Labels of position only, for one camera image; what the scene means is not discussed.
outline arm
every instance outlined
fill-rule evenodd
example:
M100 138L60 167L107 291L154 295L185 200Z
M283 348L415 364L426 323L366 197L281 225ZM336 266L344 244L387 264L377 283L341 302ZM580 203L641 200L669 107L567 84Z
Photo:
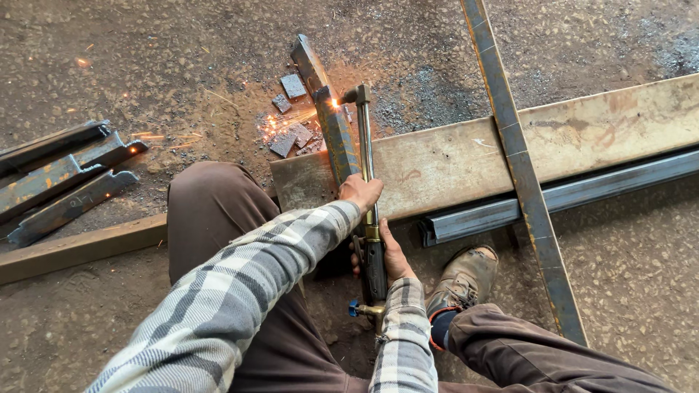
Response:
M232 241L177 281L87 391L226 392L267 312L349 235L381 188L344 187L345 201L283 213Z
M425 313L422 284L385 219L379 223L379 230L386 243L384 261L391 287L369 392L437 392L437 370L430 350L431 327ZM356 257L352 263L357 265Z

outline sock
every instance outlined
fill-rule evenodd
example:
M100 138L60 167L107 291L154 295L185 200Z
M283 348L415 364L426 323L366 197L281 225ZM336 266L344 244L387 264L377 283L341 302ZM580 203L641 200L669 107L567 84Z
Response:
M452 320L458 313L456 310L447 310L437 314L432 319L430 335L432 336L432 341L441 348L449 350L447 347L449 344L449 324L452 323Z

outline brown pants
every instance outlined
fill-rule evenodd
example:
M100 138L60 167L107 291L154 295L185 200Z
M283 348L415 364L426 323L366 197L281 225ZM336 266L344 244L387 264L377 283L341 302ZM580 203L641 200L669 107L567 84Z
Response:
M279 214L240 165L200 162L177 175L168 196L170 279ZM442 383L441 392L671 392L657 377L583 348L493 304L472 307L449 326L449 348L502 389ZM267 314L230 392L366 392L347 375L308 315L298 286Z

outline rubber grip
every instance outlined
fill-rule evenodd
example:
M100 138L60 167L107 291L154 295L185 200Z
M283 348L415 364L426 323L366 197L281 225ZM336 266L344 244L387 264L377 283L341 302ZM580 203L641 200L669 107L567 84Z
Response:
M388 296L388 275L384 265L385 246L383 242L364 243L364 283L373 305L384 301Z

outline worn leather boot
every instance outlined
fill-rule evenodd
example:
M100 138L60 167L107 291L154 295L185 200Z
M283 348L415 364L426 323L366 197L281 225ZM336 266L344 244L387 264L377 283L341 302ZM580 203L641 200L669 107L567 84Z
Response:
M487 257L478 248L486 248L495 259ZM425 309L432 324L434 317L448 310L461 312L476 304L485 303L490 295L495 274L498 271L498 256L487 245L464 248L459 251L442 273L442 280L434 292L425 299Z

